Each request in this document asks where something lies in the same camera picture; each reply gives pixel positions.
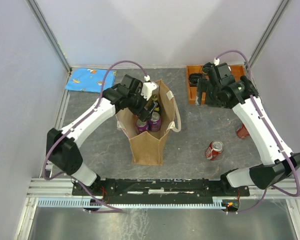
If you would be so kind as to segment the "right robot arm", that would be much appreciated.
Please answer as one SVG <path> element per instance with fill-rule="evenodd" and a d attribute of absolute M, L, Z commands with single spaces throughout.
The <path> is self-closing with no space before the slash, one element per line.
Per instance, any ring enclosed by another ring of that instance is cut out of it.
<path fill-rule="evenodd" d="M 265 190 L 290 177 L 300 167 L 300 152 L 293 152 L 267 116 L 259 93 L 247 76 L 236 80 L 226 63 L 206 63 L 197 80 L 196 105 L 231 109 L 251 136 L 261 164 L 225 173 L 221 193 L 232 195 L 238 187 L 255 185 Z"/>

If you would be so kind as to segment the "green glass bottle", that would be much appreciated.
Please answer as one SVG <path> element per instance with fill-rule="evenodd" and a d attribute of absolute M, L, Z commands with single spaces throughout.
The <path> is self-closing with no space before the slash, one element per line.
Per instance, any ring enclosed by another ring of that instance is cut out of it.
<path fill-rule="evenodd" d="M 157 112 L 158 114 L 161 114 L 162 108 L 159 102 L 159 97 L 157 94 L 153 94 L 151 97 L 152 101 L 155 103 L 154 112 Z"/>

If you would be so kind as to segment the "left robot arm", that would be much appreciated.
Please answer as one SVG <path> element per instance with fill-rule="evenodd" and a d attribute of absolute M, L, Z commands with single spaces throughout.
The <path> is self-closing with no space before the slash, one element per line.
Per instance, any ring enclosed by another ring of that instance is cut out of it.
<path fill-rule="evenodd" d="M 121 110 L 129 109 L 143 122 L 151 118 L 157 106 L 151 99 L 159 86 L 148 77 L 145 79 L 142 82 L 126 74 L 121 83 L 104 90 L 80 117 L 61 130 L 52 128 L 47 134 L 47 160 L 63 173 L 80 181 L 89 195 L 96 195 L 101 183 L 99 176 L 84 164 L 80 147 L 103 122 Z"/>

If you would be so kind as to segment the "red cola can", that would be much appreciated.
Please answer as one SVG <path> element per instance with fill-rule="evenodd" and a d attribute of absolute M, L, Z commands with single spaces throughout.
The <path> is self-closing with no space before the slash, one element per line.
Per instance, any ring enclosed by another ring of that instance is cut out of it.
<path fill-rule="evenodd" d="M 241 126 L 236 131 L 236 135 L 241 139 L 246 139 L 250 136 L 246 126 L 242 123 Z"/>
<path fill-rule="evenodd" d="M 208 160 L 214 161 L 218 155 L 224 151 L 224 144 L 219 140 L 212 141 L 205 151 L 205 157 Z"/>

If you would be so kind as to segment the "purple soda can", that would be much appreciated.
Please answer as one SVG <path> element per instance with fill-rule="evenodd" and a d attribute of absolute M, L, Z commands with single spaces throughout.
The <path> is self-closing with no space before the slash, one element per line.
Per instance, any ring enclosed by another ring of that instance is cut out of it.
<path fill-rule="evenodd" d="M 149 130 L 151 132 L 158 132 L 161 129 L 161 116 L 158 112 L 154 111 L 149 120 Z"/>
<path fill-rule="evenodd" d="M 148 121 L 142 121 L 140 119 L 137 119 L 135 122 L 137 134 L 141 134 L 144 132 L 147 132 L 149 130 L 149 123 Z"/>

